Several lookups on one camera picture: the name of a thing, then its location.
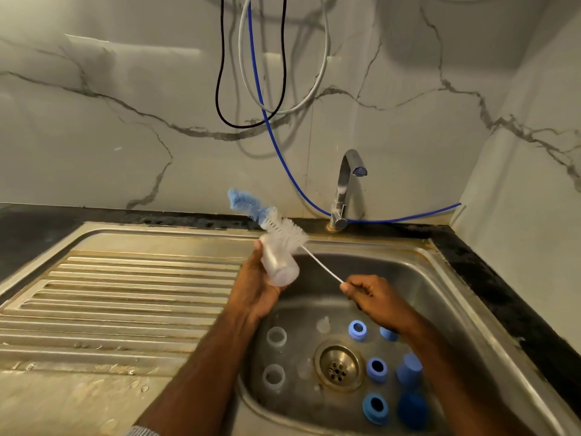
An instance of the faucet spout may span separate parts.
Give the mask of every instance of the faucet spout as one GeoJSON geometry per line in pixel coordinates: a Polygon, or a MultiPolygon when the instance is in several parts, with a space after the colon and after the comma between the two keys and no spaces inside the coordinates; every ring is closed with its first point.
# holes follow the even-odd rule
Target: faucet spout
{"type": "Polygon", "coordinates": [[[345,218],[347,205],[345,198],[347,196],[347,187],[349,186],[349,179],[351,176],[362,177],[367,175],[367,168],[363,164],[363,160],[357,150],[349,149],[343,156],[341,161],[341,168],[339,169],[339,180],[337,182],[337,192],[335,194],[335,201],[330,210],[330,221],[327,225],[327,230],[330,232],[337,232],[344,230],[347,226],[347,219],[345,218]]]}

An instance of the sink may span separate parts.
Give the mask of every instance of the sink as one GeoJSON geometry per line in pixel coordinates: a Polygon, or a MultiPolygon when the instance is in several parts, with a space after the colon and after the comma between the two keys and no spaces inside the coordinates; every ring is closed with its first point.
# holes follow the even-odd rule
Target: sink
{"type": "MultiPolygon", "coordinates": [[[[124,435],[222,311],[259,234],[86,223],[0,283],[0,434],[124,435]]],[[[309,249],[341,278],[388,278],[537,434],[579,434],[577,417],[430,241],[324,234],[309,249]]],[[[223,433],[410,433],[396,417],[394,378],[410,348],[385,341],[335,280],[296,258],[300,276],[253,338],[223,433]],[[354,319],[367,326],[364,342],[347,335],[354,319]],[[266,341],[276,326],[287,334],[281,348],[266,341]],[[373,356],[388,365],[385,385],[366,376],[373,356]],[[280,390],[265,390],[271,365],[285,372],[280,390]],[[363,416],[369,391],[387,400],[384,427],[363,416]]],[[[448,434],[431,386],[421,389],[425,433],[448,434]]]]}

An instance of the person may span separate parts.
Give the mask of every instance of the person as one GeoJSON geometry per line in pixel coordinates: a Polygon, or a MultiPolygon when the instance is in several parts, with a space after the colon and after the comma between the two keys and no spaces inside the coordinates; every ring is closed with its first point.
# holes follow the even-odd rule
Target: person
{"type": "MultiPolygon", "coordinates": [[[[218,434],[244,352],[283,290],[268,283],[261,257],[262,244],[256,241],[214,325],[127,436],[218,434]]],[[[445,338],[385,278],[350,276],[340,288],[374,322],[397,331],[411,346],[455,436],[533,434],[501,401],[463,378],[445,338]]]]}

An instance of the sleeve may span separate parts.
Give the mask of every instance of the sleeve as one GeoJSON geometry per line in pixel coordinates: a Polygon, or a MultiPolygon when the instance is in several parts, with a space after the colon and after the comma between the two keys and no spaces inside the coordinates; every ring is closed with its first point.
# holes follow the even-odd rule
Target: sleeve
{"type": "Polygon", "coordinates": [[[127,436],[160,436],[160,435],[147,428],[138,427],[137,425],[134,425],[133,427],[130,428],[129,433],[127,433],[127,436]]]}

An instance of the drain strainer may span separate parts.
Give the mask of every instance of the drain strainer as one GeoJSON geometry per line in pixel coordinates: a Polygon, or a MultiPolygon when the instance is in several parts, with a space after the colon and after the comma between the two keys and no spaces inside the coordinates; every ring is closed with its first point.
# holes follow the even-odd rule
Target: drain strainer
{"type": "Polygon", "coordinates": [[[341,341],[325,341],[315,352],[315,372],[324,385],[340,392],[357,389],[364,376],[363,359],[359,352],[341,341]]]}

